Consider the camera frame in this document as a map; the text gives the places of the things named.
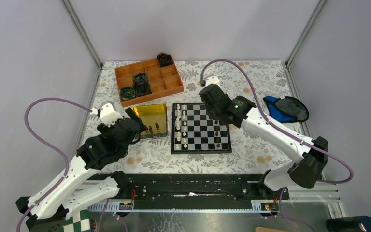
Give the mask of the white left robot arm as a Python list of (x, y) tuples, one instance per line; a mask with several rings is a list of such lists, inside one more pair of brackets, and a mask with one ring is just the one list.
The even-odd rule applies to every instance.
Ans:
[(30, 232), (57, 231), (79, 211), (103, 199), (123, 199), (131, 194), (132, 184), (123, 171), (115, 171), (95, 186), (75, 192), (105, 166), (125, 157), (128, 147), (139, 142), (146, 126), (131, 108), (125, 112), (128, 117), (112, 107), (99, 109), (100, 134), (86, 139), (64, 171), (44, 189), (16, 201)]

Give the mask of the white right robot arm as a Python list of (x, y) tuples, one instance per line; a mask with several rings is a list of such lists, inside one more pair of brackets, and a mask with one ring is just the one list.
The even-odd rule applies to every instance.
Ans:
[(273, 119), (266, 121), (254, 102), (243, 96), (231, 99), (216, 84), (205, 86), (199, 96), (209, 118), (257, 135), (291, 159), (288, 165), (263, 174), (257, 187), (260, 197), (270, 199), (283, 187), (312, 189), (315, 186), (328, 160), (324, 154), (328, 147), (327, 140), (297, 134)]

